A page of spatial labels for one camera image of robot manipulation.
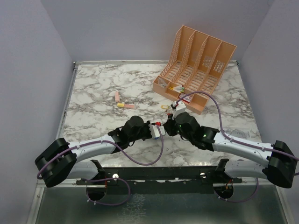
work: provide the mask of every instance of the orange desk organizer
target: orange desk organizer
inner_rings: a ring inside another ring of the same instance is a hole
[[[170,100],[181,93],[171,88],[184,86],[184,94],[204,91],[212,94],[236,46],[189,27],[182,26],[176,34],[168,64],[154,81],[154,91]],[[186,107],[201,114],[209,98],[193,94]]]

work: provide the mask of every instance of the yellow object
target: yellow object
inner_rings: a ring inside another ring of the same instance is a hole
[[[125,104],[117,103],[117,106],[118,106],[118,107],[124,107]]]
[[[168,110],[170,107],[168,105],[162,105],[161,109]]]

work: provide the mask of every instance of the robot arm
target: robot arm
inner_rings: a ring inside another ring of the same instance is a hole
[[[231,140],[228,140],[218,129],[200,126],[193,116],[185,112],[185,105],[182,102],[176,106],[173,114],[168,115],[167,122],[162,126],[160,120],[144,123],[142,118],[133,116],[123,127],[116,128],[97,139],[70,143],[63,138],[57,139],[36,159],[35,164],[41,170],[54,156],[73,147],[73,150],[55,159],[42,172],[46,186],[53,187],[69,178],[92,179],[102,171],[101,166],[95,161],[83,162],[82,160],[101,154],[117,153],[119,149],[116,145],[126,149],[130,142],[157,138],[160,135],[156,125],[160,126],[162,135],[165,135],[165,132],[169,136],[180,135],[199,149],[230,153],[249,160],[222,160],[218,167],[214,167],[210,172],[213,174],[213,180],[218,181],[215,175],[221,176],[225,181],[237,177],[259,177],[268,179],[280,187],[290,188],[292,186],[297,161],[274,152],[237,144],[232,139],[291,154],[292,152],[285,143],[280,141],[277,141],[275,145],[256,143],[233,136],[230,136]],[[102,141],[105,140],[112,144],[103,143]]]

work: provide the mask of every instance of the marble surface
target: marble surface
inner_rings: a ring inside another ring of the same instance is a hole
[[[80,65],[75,79],[63,136],[68,141],[98,138],[125,124],[133,115],[144,121],[167,116],[160,108],[171,101],[153,91],[153,81],[166,64],[106,64]],[[136,110],[118,108],[114,92],[121,101],[135,104]],[[213,96],[220,105],[226,132],[254,141],[260,141],[253,112],[247,98],[239,70],[235,63],[228,64]],[[209,100],[201,115],[187,110],[200,125],[219,128],[216,106]],[[143,163],[154,161],[161,150],[160,140],[137,141],[126,152]],[[153,166],[203,166],[215,165],[221,158],[237,159],[225,153],[200,150],[179,136],[164,136],[164,152]],[[96,156],[104,167],[134,167],[122,153]]]

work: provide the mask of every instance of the white wall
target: white wall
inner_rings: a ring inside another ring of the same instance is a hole
[[[299,2],[276,0],[240,62],[264,142],[281,140],[299,156]],[[299,223],[299,177],[286,190]]]
[[[272,0],[42,0],[75,61],[168,60],[182,25],[238,46],[241,59]]]
[[[54,140],[72,73],[40,0],[0,6],[0,223],[25,223],[35,158]]]

